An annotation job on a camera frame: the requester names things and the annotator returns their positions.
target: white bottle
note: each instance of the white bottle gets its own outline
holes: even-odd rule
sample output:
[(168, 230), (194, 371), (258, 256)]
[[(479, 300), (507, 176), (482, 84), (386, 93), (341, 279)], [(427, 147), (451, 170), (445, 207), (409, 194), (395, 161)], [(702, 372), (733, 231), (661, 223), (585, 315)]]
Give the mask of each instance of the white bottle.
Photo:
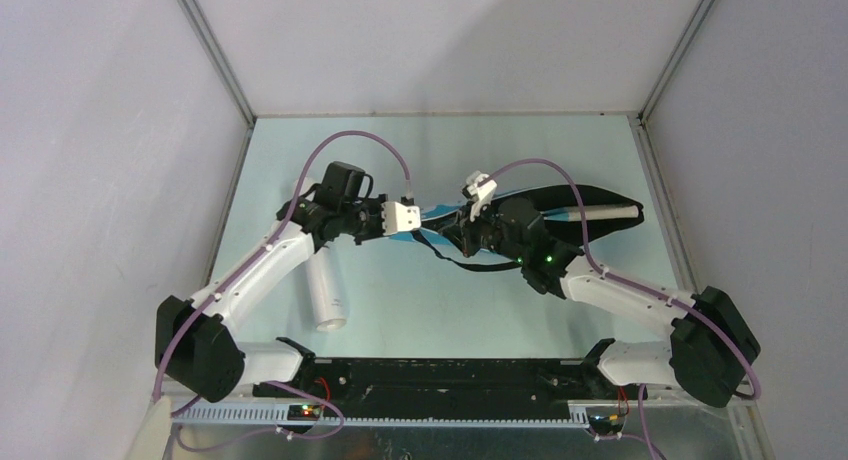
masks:
[(306, 278), (309, 296), (312, 297), (312, 315), (319, 332), (338, 330), (347, 323), (347, 313), (339, 294), (336, 271), (330, 259), (330, 250), (322, 248), (306, 261)]

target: metal frame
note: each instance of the metal frame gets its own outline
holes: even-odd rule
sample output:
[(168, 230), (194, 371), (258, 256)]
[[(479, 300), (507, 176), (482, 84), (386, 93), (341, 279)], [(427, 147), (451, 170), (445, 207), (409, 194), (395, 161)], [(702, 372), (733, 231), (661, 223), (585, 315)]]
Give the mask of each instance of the metal frame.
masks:
[(242, 90), (233, 72), (233, 68), (230, 66), (226, 55), (224, 55), (221, 44), (215, 38), (212, 27), (209, 26), (209, 22), (206, 20), (206, 16), (203, 14), (203, 10), (201, 10), (197, 0), (177, 0), (177, 2), (180, 4), (180, 8), (183, 9), (194, 33), (197, 34), (197, 39), (200, 40), (203, 50), (209, 55), (209, 61), (212, 63), (215, 71), (218, 72), (218, 76), (221, 77), (224, 87), (226, 87), (227, 92), (232, 97), (248, 128), (253, 128), (253, 125), (256, 123), (256, 114), (250, 108), (247, 96), (245, 96), (244, 90)]
[(634, 117), (638, 115), (636, 110), (586, 110), (579, 112), (563, 112), (556, 110), (512, 110), (498, 111), (489, 110), (486, 112), (478, 111), (451, 111), (451, 112), (373, 112), (373, 113), (279, 113), (272, 115), (259, 115), (257, 119), (266, 118), (364, 118), (364, 117), (543, 117), (543, 116), (587, 116), (587, 115), (624, 115), (626, 117)]
[(645, 99), (645, 103), (639, 111), (639, 118), (643, 121), (646, 121), (654, 112), (657, 103), (665, 92), (666, 87), (668, 87), (668, 84), (671, 83), (671, 80), (677, 73), (680, 62), (683, 60), (683, 57), (686, 56), (686, 52), (689, 51), (689, 47), (692, 45), (693, 40), (695, 40), (695, 37), (701, 30), (707, 15), (709, 15), (716, 1), (717, 0), (698, 1), (698, 6), (695, 8), (695, 11), (692, 12), (692, 16), (689, 17), (689, 22), (686, 23), (683, 33), (681, 33), (680, 38), (677, 39), (677, 43), (674, 45), (671, 55), (669, 55), (668, 60), (665, 62), (665, 65), (660, 72), (660, 76), (657, 78), (657, 81), (654, 82), (654, 86), (651, 88), (651, 93), (648, 94), (648, 98)]
[(669, 194), (668, 187), (663, 179), (659, 158), (651, 144), (648, 131), (645, 129), (638, 115), (628, 117), (630, 129), (633, 132), (633, 140), (636, 142), (636, 151), (642, 161), (642, 169), (648, 179), (648, 187), (651, 192), (651, 200), (657, 208), (660, 227), (666, 242), (668, 254), (672, 259), (674, 277), (680, 287), (687, 290), (699, 290), (701, 283), (695, 274), (693, 262), (688, 254), (688, 249), (683, 240), (683, 232), (680, 228), (679, 216), (674, 207), (674, 202)]
[[(289, 420), (289, 406), (300, 402), (275, 399), (275, 403), (219, 402), (203, 403), (174, 419), (183, 425), (302, 425), (315, 424), (308, 420)], [(589, 428), (586, 407), (570, 406), (570, 420), (406, 420), (398, 418), (349, 418), (345, 424), (351, 427), (468, 427), (468, 428)], [(338, 425), (335, 417), (324, 418), (321, 425)]]
[(742, 460), (773, 459), (774, 451), (767, 441), (762, 429), (762, 421), (756, 404), (728, 407), (727, 416), (739, 446), (739, 456)]

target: metal edge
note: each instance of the metal edge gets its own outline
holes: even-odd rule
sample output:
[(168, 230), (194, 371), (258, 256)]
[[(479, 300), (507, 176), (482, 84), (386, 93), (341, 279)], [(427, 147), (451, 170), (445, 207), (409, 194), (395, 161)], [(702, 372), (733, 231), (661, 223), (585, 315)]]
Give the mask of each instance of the metal edge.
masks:
[(250, 139), (253, 137), (253, 128), (248, 127), (244, 133), (244, 140), (239, 151), (238, 159), (236, 160), (236, 168), (233, 171), (233, 177), (230, 179), (230, 186), (227, 190), (227, 197), (224, 203), (224, 210), (221, 212), (221, 217), (218, 219), (218, 229), (215, 232), (215, 245), (206, 260), (206, 275), (203, 278), (201, 287), (206, 286), (212, 281), (212, 271), (215, 268), (215, 261), (218, 258), (218, 250), (221, 249), (221, 243), (224, 240), (224, 229), (227, 227), (227, 219), (230, 216), (230, 210), (233, 207), (233, 199), (236, 196), (236, 188), (238, 187), (241, 172), (244, 169), (244, 160), (247, 157), (247, 149), (250, 147)]
[(185, 13), (186, 18), (191, 24), (192, 30), (197, 35), (197, 39), (200, 40), (203, 50), (209, 56), (209, 61), (224, 83), (224, 87), (236, 104), (239, 113), (244, 117), (247, 126), (252, 128), (256, 123), (256, 114), (250, 108), (247, 96), (245, 96), (244, 90), (241, 88), (230, 62), (227, 60), (226, 55), (224, 55), (221, 44), (215, 38), (215, 34), (212, 32), (212, 27), (203, 14), (203, 10), (200, 8), (197, 0), (177, 0), (177, 2), (183, 9), (183, 13)]
[(757, 444), (760, 447), (760, 452), (762, 452), (763, 458), (766, 460), (774, 460), (777, 456), (774, 454), (774, 449), (772, 448), (771, 441), (768, 438), (768, 432), (766, 432), (766, 427), (763, 425), (763, 417), (760, 415), (760, 407), (757, 406), (756, 402), (752, 402), (752, 405), (747, 405), (745, 407), (745, 411), (751, 421), (751, 428), (753, 428), (754, 435), (757, 437)]
[(527, 111), (450, 111), (450, 112), (348, 112), (348, 113), (281, 113), (259, 115), (257, 119), (275, 118), (368, 118), (368, 117), (490, 117), (490, 116), (635, 116), (636, 110), (614, 111), (557, 111), (557, 110), (527, 110)]
[[(303, 403), (298, 399), (286, 399), (274, 403), (220, 402), (202, 401), (183, 415), (174, 418), (174, 423), (183, 425), (315, 425), (308, 420), (289, 419), (291, 405)], [(347, 417), (345, 424), (351, 427), (495, 427), (495, 428), (581, 428), (589, 427), (588, 413), (584, 407), (570, 407), (571, 418), (564, 419), (403, 419), (403, 418), (359, 418)], [(338, 425), (339, 419), (323, 417), (319, 425)]]
[(758, 431), (752, 412), (757, 412), (756, 405), (728, 408), (728, 416), (737, 445), (739, 445), (739, 453), (743, 460), (760, 458), (772, 460), (775, 458), (774, 451), (768, 441), (762, 441), (760, 436), (762, 432)]
[(648, 190), (654, 202), (659, 217), (660, 230), (665, 240), (666, 249), (671, 257), (671, 266), (674, 270), (674, 278), (678, 285), (688, 290), (697, 290), (699, 282), (695, 276), (695, 269), (687, 254), (683, 242), (683, 234), (680, 229), (679, 217), (674, 208), (674, 203), (668, 188), (663, 180), (659, 161), (651, 145), (648, 131), (637, 116), (629, 116), (630, 129), (636, 142), (636, 151), (642, 170), (648, 180)]
[(692, 16), (689, 17), (686, 27), (680, 34), (680, 38), (677, 39), (677, 43), (674, 45), (674, 49), (672, 49), (668, 60), (665, 62), (663, 69), (660, 71), (659, 77), (657, 77), (656, 82), (654, 82), (654, 86), (651, 88), (651, 93), (648, 94), (648, 98), (645, 99), (645, 103), (639, 111), (639, 116), (642, 119), (647, 120), (654, 112), (657, 103), (665, 92), (666, 87), (668, 87), (671, 83), (675, 73), (677, 73), (680, 62), (683, 60), (686, 52), (689, 51), (692, 41), (704, 25), (704, 21), (715, 5), (715, 2), (716, 0), (698, 1), (698, 6), (695, 7), (695, 11), (692, 12)]

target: light blue table surface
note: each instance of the light blue table surface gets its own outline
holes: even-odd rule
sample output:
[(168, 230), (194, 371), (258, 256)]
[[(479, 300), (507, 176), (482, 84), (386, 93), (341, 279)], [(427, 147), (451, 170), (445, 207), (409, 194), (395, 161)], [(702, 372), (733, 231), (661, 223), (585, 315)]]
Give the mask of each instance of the light blue table surface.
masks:
[[(648, 183), (625, 116), (410, 116), (260, 119), (247, 151), (218, 252), (220, 275), (268, 230), (293, 190), (309, 153), (339, 130), (366, 130), (392, 143), (412, 172), (421, 206), (460, 200), (474, 170), (492, 172), (526, 157), (560, 164), (578, 183), (604, 187), (645, 204), (645, 223), (596, 241), (596, 258), (635, 276), (675, 285)], [(342, 138), (319, 155), (320, 180), (334, 160), (374, 176), (374, 193), (399, 199), (402, 171), (365, 138)], [(501, 191), (561, 182), (544, 166), (499, 179)], [(533, 291), (518, 271), (471, 273), (426, 247), (379, 239), (332, 244), (339, 284), (350, 305), (347, 325), (314, 330), (306, 274), (298, 267), (238, 332), (239, 341), (288, 336), (323, 356), (581, 357), (600, 339), (646, 341), (641, 326), (604, 311)]]

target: white bracket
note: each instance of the white bracket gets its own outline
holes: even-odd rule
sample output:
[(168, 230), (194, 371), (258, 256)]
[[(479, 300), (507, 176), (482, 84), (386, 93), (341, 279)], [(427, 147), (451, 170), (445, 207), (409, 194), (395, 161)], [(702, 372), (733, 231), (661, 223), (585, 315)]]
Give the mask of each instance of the white bracket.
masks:
[(601, 354), (598, 370), (613, 385), (650, 383), (679, 387), (670, 361), (671, 344), (667, 340), (642, 343), (616, 340)]
[(421, 228), (421, 209), (399, 202), (383, 204), (383, 235), (411, 232)]
[(487, 178), (489, 178), (488, 175), (480, 173), (478, 170), (465, 179), (466, 196), (474, 202), (474, 204), (471, 205), (471, 212), (469, 215), (469, 219), (472, 222), (480, 216), (480, 212), (492, 203), (492, 198), (495, 196), (495, 189), (498, 187), (498, 184), (495, 183), (494, 180), (486, 182), (485, 185), (480, 185), (480, 183)]

